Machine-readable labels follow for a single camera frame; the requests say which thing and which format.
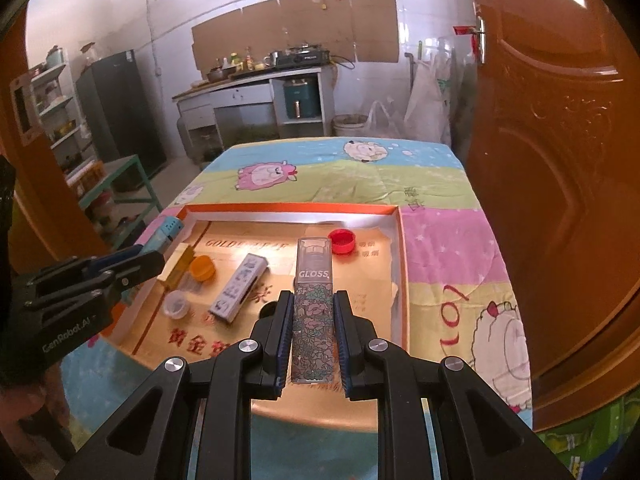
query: cabinet drawer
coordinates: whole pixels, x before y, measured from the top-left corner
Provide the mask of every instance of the cabinet drawer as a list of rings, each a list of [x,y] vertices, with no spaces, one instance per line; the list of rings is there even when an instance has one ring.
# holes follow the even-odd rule
[[[272,101],[271,85],[268,83],[240,86],[238,88],[226,88],[212,93],[212,104],[214,108],[270,103]]]
[[[193,110],[194,108],[200,108],[201,106],[210,105],[213,92],[207,92],[206,94],[196,95],[196,97],[189,97],[178,101],[178,108],[183,112],[185,110]]]
[[[216,118],[213,116],[213,107],[211,105],[185,110],[181,115],[184,125],[188,130],[216,124]]]

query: white plastic cap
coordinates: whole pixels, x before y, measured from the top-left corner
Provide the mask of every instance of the white plastic cap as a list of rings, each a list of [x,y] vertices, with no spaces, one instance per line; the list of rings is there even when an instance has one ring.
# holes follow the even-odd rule
[[[171,319],[180,319],[186,316],[189,311],[190,304],[187,300],[185,293],[181,290],[174,290],[169,292],[164,297],[162,303],[162,311],[164,315]]]

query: lip gloss package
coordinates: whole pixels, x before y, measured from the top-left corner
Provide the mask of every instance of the lip gloss package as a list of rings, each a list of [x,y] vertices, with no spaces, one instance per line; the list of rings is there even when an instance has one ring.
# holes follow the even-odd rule
[[[334,284],[329,238],[300,238],[291,344],[292,383],[334,378]]]

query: red bottle cap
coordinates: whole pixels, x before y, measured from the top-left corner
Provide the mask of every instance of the red bottle cap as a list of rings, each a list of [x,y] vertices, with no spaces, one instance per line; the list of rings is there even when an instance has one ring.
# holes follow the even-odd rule
[[[356,235],[348,229],[336,229],[329,233],[333,254],[350,254],[356,246]]]

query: cardboard backsplash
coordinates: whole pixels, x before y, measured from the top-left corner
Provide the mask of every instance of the cardboard backsplash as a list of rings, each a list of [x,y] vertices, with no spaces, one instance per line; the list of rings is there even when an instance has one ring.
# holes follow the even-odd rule
[[[246,48],[256,62],[273,50],[321,43],[355,61],[398,62],[396,0],[267,0],[221,14],[191,29],[202,77],[218,60]]]

